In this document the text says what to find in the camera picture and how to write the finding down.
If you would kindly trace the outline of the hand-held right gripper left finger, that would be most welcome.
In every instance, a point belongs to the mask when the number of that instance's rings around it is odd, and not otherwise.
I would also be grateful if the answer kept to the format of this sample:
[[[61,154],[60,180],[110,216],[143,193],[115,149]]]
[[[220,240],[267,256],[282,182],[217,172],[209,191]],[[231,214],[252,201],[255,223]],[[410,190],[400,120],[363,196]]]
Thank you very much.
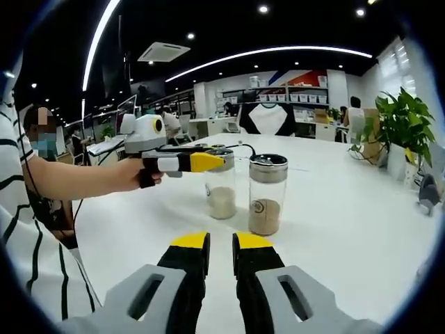
[[[205,297],[210,234],[174,240],[158,264],[146,264],[107,291],[103,306],[57,325],[60,333],[194,333]]]

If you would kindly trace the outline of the person's left hand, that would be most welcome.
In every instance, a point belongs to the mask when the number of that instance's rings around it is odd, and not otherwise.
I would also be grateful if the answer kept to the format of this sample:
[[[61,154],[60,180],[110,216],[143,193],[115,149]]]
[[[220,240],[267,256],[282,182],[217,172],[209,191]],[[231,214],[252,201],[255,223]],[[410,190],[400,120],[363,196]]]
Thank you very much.
[[[145,171],[143,160],[140,158],[126,158],[119,161],[115,167],[115,190],[133,191],[141,187],[140,171]]]

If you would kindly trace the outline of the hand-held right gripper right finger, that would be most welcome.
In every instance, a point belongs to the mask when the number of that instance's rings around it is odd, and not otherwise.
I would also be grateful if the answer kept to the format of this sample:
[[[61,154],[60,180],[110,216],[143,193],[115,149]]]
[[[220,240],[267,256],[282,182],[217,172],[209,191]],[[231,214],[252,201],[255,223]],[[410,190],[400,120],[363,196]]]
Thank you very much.
[[[235,232],[233,267],[246,333],[381,333],[370,319],[354,319],[334,292],[301,268],[284,265],[263,237]]]

